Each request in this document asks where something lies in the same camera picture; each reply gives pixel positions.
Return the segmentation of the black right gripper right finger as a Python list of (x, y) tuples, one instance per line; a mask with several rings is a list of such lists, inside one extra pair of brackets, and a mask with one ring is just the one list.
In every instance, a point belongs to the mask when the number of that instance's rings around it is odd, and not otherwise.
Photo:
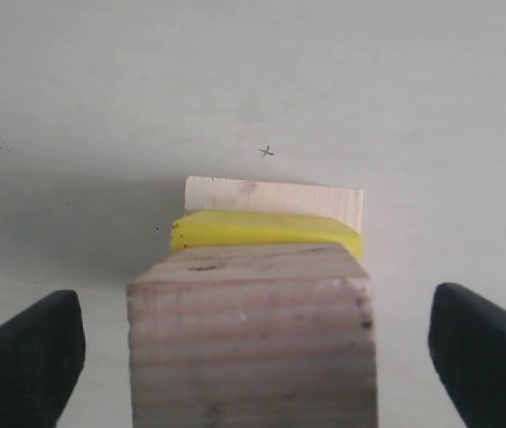
[(439, 284), (428, 348), (464, 424), (506, 428), (506, 310), (460, 284)]

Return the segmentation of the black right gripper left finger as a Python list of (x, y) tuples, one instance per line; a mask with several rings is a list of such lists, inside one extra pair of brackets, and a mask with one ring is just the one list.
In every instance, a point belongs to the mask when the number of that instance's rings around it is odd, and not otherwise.
[(55, 427), (85, 357), (73, 290), (52, 292), (0, 325), (0, 428)]

